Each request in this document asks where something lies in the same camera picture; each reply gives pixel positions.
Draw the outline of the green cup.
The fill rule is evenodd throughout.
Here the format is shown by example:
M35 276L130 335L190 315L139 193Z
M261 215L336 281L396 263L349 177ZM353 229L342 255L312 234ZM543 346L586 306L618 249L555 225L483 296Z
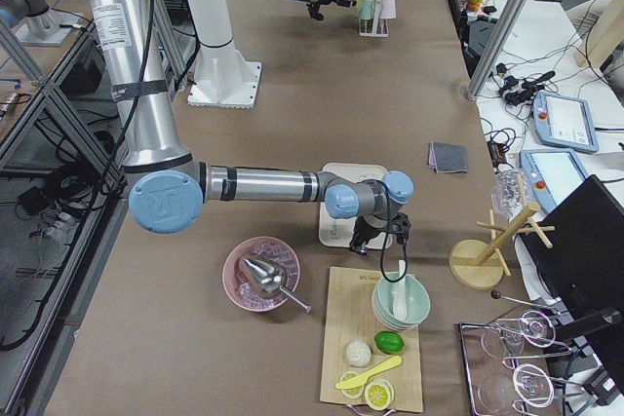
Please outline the green cup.
M359 0L357 3L359 20L372 20L374 17L374 5L374 0Z

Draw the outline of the cream rabbit tray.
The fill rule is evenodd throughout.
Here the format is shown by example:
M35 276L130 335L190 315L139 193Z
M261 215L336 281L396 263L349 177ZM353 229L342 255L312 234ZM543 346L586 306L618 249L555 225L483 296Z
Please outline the cream rabbit tray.
M332 172L350 182L362 182L367 179L381 179L387 169L380 165L350 163L327 163L322 171ZM330 217L324 203L319 207L319 241L329 247L349 247L355 227L355 218L335 219Z

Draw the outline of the stacked green bowls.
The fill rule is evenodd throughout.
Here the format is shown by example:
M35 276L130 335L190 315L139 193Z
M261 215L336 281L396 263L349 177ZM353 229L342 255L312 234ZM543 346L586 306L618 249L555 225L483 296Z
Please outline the stacked green bowls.
M423 284L413 275L405 278L405 299L407 316L404 320L394 315L394 299L398 283L389 283L381 278L376 283L371 295L372 309L377 319L386 327L404 331L416 328L429 316L431 309L430 297Z

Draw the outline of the grey folded cloth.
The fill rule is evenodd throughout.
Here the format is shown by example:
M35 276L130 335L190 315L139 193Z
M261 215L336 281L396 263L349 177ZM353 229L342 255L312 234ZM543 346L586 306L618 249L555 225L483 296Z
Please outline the grey folded cloth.
M468 160L465 146L431 142L429 144L428 166L437 173L466 173Z

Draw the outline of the white ceramic spoon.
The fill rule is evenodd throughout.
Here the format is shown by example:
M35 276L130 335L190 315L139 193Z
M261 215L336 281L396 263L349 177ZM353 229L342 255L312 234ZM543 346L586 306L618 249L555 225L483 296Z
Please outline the white ceramic spoon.
M395 282L395 296L393 299L392 314L399 320L404 321L408 316L408 304L406 298L406 275L407 261L398 262L398 277Z

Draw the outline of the wooden mug tree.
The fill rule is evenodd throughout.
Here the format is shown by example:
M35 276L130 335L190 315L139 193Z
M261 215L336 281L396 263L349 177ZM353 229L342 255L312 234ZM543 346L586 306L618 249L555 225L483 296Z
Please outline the wooden mug tree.
M477 225L490 230L488 243L479 240L464 240L455 244L449 253L448 264L454 276L463 284L480 290L492 289L511 271L501 249L517 234L535 234L546 247L553 244L547 236L554 232L554 226L540 226L534 216L540 205L527 194L527 178L520 170L502 173L499 182L500 196L494 204L504 215L513 215L506 227L494 223L494 209L489 213L489 223Z

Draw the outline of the pink bowl with ice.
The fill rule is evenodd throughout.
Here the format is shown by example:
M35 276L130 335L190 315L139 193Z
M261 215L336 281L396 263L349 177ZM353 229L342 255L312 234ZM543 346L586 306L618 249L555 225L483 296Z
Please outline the pink bowl with ice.
M275 261L288 274L286 287L294 290L298 285L300 268L295 251L280 239L268 236L254 237L234 247L225 260L222 283L229 299L240 308L251 312L268 312L287 303L289 298L283 293L266 298L252 288L238 266L239 258L244 254L255 254Z

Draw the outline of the bamboo cutting board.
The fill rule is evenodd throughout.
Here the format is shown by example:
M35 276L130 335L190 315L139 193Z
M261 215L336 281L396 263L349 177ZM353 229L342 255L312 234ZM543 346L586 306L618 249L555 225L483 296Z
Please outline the bamboo cutting board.
M374 335L385 326L373 313L371 296L381 274L372 270L332 267L325 324L320 401L346 404L351 400L335 387L341 375L349 370L346 347L354 340L369 344L370 366L388 358L374 343ZM424 411L419 330L402 331L405 342L403 363L378 376L388 380L395 389L392 407L402 412Z

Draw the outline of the yellow plastic knife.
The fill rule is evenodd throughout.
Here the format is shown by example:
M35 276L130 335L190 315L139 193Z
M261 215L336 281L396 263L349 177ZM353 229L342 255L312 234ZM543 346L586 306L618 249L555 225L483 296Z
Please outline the yellow plastic knife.
M392 356L389 359L386 359L384 362L372 367L369 370L364 371L361 374L337 382L334 387L337 390L349 390L365 386L372 376L399 367L402 363L403 358L401 356Z

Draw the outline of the metal ice scoop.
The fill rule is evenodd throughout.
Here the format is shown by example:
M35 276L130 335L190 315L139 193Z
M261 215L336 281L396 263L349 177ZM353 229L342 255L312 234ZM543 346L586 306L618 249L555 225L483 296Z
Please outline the metal ice scoop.
M310 305L287 288L288 273L279 263L262 256L245 255L239 259L239 267L260 296L272 298L282 293L306 313L311 311Z

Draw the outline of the blue teach pendant near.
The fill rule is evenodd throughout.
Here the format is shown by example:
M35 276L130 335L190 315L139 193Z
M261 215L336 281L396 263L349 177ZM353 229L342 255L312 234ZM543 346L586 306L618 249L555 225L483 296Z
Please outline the blue teach pendant near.
M570 149L523 150L520 164L542 210L550 213L587 177L576 153Z

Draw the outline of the lemon half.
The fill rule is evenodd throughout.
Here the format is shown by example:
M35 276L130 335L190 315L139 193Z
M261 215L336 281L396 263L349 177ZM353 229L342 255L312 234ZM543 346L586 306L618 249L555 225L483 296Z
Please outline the lemon half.
M364 388L364 398L367 406L375 411L386 410L394 401L393 385L385 379L376 379L369 382Z

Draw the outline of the lemon slice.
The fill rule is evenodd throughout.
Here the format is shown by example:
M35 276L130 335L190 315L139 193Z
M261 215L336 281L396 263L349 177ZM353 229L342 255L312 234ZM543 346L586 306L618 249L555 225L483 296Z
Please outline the lemon slice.
M359 375L359 373L357 371L353 371L353 370L348 370L346 372L344 372L340 378L339 381L346 381L349 380L351 378L357 377ZM358 387L353 387L350 389L341 389L340 392L342 393L342 395L345 398L348 399L359 399L362 397L363 392L364 392L364 387L363 386L358 386Z

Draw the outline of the black monitor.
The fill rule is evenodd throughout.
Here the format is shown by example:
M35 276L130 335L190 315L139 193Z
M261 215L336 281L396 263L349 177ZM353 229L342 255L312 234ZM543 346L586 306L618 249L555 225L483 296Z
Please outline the black monitor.
M522 234L539 277L575 319L605 308L623 311L623 207L595 176L543 220L555 230L546 247Z

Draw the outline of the blue teach pendant far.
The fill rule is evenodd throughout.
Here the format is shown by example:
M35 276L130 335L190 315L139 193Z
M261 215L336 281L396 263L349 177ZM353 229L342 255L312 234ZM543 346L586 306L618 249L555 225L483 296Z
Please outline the blue teach pendant far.
M600 149L589 103L581 98L539 91L532 115L538 140L547 146L594 154Z

